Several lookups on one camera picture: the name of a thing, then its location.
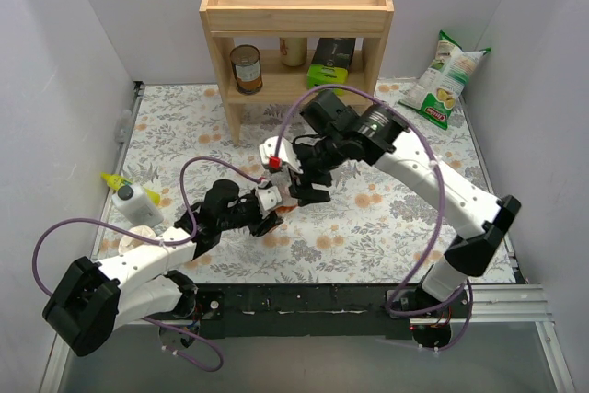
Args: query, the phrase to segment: tabletop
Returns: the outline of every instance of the tabletop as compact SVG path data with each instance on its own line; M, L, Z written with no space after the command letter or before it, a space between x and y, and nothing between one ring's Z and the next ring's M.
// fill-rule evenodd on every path
M487 190L465 113L454 109L448 129L396 103L411 83L380 80L376 96L416 124L434 152L446 163ZM148 86L124 159L122 175L161 194L165 221L159 234L185 211L179 193L179 172L194 156L213 156L250 175L264 174L258 145L278 132L285 106L247 105L241 145L234 146L216 85ZM286 136L292 139L310 128L297 116ZM197 162L186 173L191 202L200 200L216 179L232 179L243 191L252 183L212 162ZM421 256L432 234L436 211L399 181L364 163L347 162L334 173L332 201L293 210L284 209L284 223L255 238L246 229L223 233L221 243L180 270L196 283L399 283ZM109 222L130 227L111 208ZM115 255L120 235L103 235L93 258ZM426 261L439 260L454 238L444 225ZM429 265L415 275L421 279ZM499 247L479 283L512 283L514 274L505 247Z

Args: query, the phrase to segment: can label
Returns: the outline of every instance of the can label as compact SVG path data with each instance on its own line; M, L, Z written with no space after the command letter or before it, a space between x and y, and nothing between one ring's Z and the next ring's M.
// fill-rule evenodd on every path
M242 82L253 82L260 77L260 61L251 64L250 66L237 66L236 76Z

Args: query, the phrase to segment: yellow bottle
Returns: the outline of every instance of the yellow bottle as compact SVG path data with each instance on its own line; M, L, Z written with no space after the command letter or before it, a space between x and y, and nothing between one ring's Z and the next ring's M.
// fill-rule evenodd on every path
M118 191L120 187L126 184L132 184L129 179L125 177L121 177L120 175L114 174L105 174L104 172L100 174L100 176L107 182L107 185L115 190ZM149 199L154 202L155 205L159 204L159 193L150 191L149 189L145 188L145 193L149 196Z

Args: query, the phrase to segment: snack bag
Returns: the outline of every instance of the snack bag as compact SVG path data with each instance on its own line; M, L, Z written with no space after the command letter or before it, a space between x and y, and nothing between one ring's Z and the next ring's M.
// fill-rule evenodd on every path
M440 31L435 59L400 103L414 108L425 118L443 129L448 129L448 117L458 96L491 48L463 52L462 48Z

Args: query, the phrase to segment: bottle cap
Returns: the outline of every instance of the bottle cap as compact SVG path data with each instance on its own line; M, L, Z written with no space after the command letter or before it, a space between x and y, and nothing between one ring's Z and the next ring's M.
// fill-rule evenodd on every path
M119 190L117 191L117 195L119 195L119 198L121 200L127 201L131 197L133 197L133 188L128 184L125 184L124 186L121 186L119 188Z

